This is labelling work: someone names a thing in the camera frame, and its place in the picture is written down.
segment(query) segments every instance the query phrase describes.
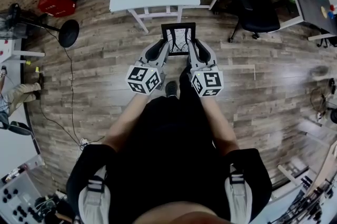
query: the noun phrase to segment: table leg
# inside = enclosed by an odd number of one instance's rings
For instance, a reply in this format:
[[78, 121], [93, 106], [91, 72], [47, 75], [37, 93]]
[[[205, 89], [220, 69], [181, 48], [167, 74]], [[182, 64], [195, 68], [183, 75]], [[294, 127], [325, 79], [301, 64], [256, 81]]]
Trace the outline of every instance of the table leg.
[[27, 51], [13, 51], [13, 55], [23, 55], [23, 56], [36, 56], [36, 57], [44, 57], [45, 53], [36, 53], [36, 52], [27, 52]]
[[4, 63], [18, 63], [18, 64], [26, 64], [26, 60], [6, 60]]
[[327, 38], [327, 37], [334, 37], [335, 35], [333, 34], [321, 34], [317, 36], [310, 36], [308, 37], [308, 41], [314, 41], [314, 40], [320, 40], [322, 38]]
[[138, 17], [136, 11], [135, 11], [134, 9], [128, 9], [128, 11], [135, 17], [135, 19], [136, 19], [137, 22], [140, 24], [140, 26], [142, 27], [142, 29], [144, 29], [144, 31], [148, 33], [148, 30], [147, 30], [145, 24], [144, 24], [143, 21]]
[[329, 148], [330, 144], [323, 142], [322, 140], [320, 140], [319, 138], [317, 138], [316, 136], [310, 134], [310, 133], [306, 133], [305, 136], [307, 136], [308, 138], [310, 138], [311, 140], [318, 142], [319, 144], [323, 145], [324, 147]]
[[144, 17], [144, 20], [152, 20], [152, 18], [150, 17], [150, 13], [149, 13], [149, 11], [148, 11], [148, 7], [145, 7], [144, 8], [144, 14], [145, 15], [148, 15], [148, 17]]
[[183, 15], [183, 6], [178, 6], [177, 23], [181, 23], [181, 16]]
[[280, 29], [278, 30], [281, 30], [281, 29], [284, 29], [284, 28], [287, 28], [289, 26], [292, 26], [292, 25], [295, 25], [295, 24], [299, 24], [299, 23], [302, 23], [303, 22], [303, 18], [302, 16], [298, 16], [296, 18], [292, 18], [286, 22], [283, 22], [283, 23], [280, 23]]
[[296, 186], [299, 186], [301, 184], [301, 181], [292, 176], [291, 173], [289, 173], [285, 168], [283, 168], [282, 165], [278, 165], [277, 168], [285, 175], [285, 177], [287, 177]]

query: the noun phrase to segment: black sneaker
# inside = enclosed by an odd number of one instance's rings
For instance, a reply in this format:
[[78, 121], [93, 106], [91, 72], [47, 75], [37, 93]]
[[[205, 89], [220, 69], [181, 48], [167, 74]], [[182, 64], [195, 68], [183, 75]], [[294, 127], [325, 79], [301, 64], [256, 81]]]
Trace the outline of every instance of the black sneaker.
[[41, 94], [39, 91], [33, 91], [33, 94], [36, 96], [36, 99], [37, 100], [40, 100], [41, 99]]
[[166, 97], [177, 96], [178, 84], [176, 81], [169, 82], [165, 87]]
[[43, 89], [43, 86], [44, 86], [44, 77], [43, 77], [42, 73], [38, 74], [37, 83], [41, 86], [41, 89]]

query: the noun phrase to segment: chair leg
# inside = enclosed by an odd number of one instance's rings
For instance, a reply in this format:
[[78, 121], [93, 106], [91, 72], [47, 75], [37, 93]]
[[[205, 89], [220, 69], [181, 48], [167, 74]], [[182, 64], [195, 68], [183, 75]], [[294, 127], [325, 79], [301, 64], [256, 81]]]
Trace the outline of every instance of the chair leg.
[[177, 23], [181, 23], [181, 17], [183, 15], [183, 7], [178, 6], [178, 17], [177, 17]]
[[317, 47], [321, 47], [323, 44], [323, 38], [321, 38], [321, 44], [317, 44]]
[[234, 32], [233, 32], [232, 36], [228, 38], [228, 42], [229, 42], [229, 43], [232, 43], [232, 42], [233, 42], [233, 39], [234, 39], [234, 37], [235, 37], [235, 35], [236, 35], [236, 32], [239, 30], [240, 26], [241, 26], [241, 24], [240, 24], [240, 20], [239, 20], [239, 21], [237, 22], [237, 24], [236, 24], [236, 27], [235, 27], [235, 29], [234, 29]]
[[260, 37], [260, 34], [257, 32], [254, 32], [253, 39], [257, 40]]

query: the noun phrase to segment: cable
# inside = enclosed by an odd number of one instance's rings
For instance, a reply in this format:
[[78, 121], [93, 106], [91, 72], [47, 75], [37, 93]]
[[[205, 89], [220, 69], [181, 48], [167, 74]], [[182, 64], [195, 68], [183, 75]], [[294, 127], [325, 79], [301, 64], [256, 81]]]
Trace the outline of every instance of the cable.
[[326, 101], [326, 103], [328, 103], [328, 104], [332, 104], [332, 105], [334, 105], [334, 106], [336, 106], [336, 107], [337, 107], [337, 105], [336, 105], [336, 104], [334, 104], [334, 103], [332, 103], [332, 102]]
[[5, 76], [6, 76], [7, 78], [9, 78], [9, 80], [11, 81], [11, 83], [15, 86], [15, 84], [14, 84], [13, 81], [12, 81], [12, 79], [11, 79], [10, 77], [8, 77], [7, 74], [5, 74]]
[[3, 101], [6, 103], [6, 104], [8, 104], [8, 105], [11, 105], [11, 102], [7, 102], [7, 101], [5, 101], [5, 98], [4, 98], [4, 96], [2, 95], [2, 93], [0, 92], [0, 95], [1, 95], [1, 97], [2, 97], [2, 99], [3, 99]]
[[[58, 41], [58, 38], [55, 36], [55, 35], [53, 35], [47, 28], [45, 28], [46, 29], [46, 31], [49, 33], [49, 34], [51, 34], [54, 38], [56, 38], [56, 40], [57, 40], [57, 42], [58, 43], [60, 43], [59, 41]], [[73, 88], [73, 81], [74, 81], [74, 73], [73, 73], [73, 60], [70, 58], [70, 56], [68, 55], [68, 53], [67, 53], [67, 50], [65, 49], [65, 48], [63, 48], [64, 49], [64, 51], [65, 51], [65, 54], [68, 56], [68, 58], [69, 58], [69, 60], [70, 60], [70, 70], [71, 70], [71, 73], [72, 73], [72, 81], [71, 81], [71, 88], [72, 88], [72, 104], [71, 104], [71, 110], [72, 110], [72, 125], [73, 125], [73, 131], [74, 131], [74, 135], [75, 135], [75, 137], [77, 138], [77, 140], [78, 140], [78, 142], [79, 143], [81, 143], [80, 142], [80, 139], [77, 137], [77, 135], [76, 135], [76, 132], [75, 132], [75, 125], [74, 125], [74, 112], [73, 112], [73, 103], [74, 103], [74, 88]]]
[[80, 146], [80, 144], [79, 144], [79, 143], [78, 143], [78, 142], [77, 142], [77, 141], [70, 135], [70, 133], [69, 133], [68, 131], [66, 131], [66, 130], [64, 129], [63, 126], [61, 126], [61, 125], [60, 125], [59, 123], [57, 123], [56, 121], [47, 118], [47, 116], [44, 114], [44, 112], [43, 112], [43, 110], [42, 110], [41, 100], [40, 100], [40, 109], [41, 109], [42, 115], [44, 116], [45, 119], [47, 119], [47, 120], [49, 120], [49, 121], [51, 121], [51, 122], [54, 122], [55, 124], [59, 125], [59, 126], [63, 129], [63, 131], [64, 131], [65, 133], [67, 133], [67, 134], [69, 135], [69, 137], [72, 138], [72, 140], [73, 140], [78, 146]]
[[70, 70], [72, 72], [72, 82], [71, 82], [71, 88], [72, 88], [72, 124], [73, 124], [73, 131], [74, 131], [74, 135], [75, 137], [79, 140], [79, 138], [77, 137], [76, 133], [75, 133], [75, 126], [74, 126], [74, 112], [73, 112], [73, 103], [74, 103], [74, 88], [73, 88], [73, 81], [74, 81], [74, 73], [73, 73], [73, 60], [69, 57], [67, 50], [64, 48], [64, 51], [66, 53], [66, 55], [68, 56], [69, 60], [70, 60]]
[[97, 141], [92, 141], [92, 142], [89, 142], [88, 144], [90, 144], [90, 143], [93, 143], [93, 142], [99, 142], [100, 140], [102, 140], [104, 137], [101, 137], [101, 138], [99, 138]]

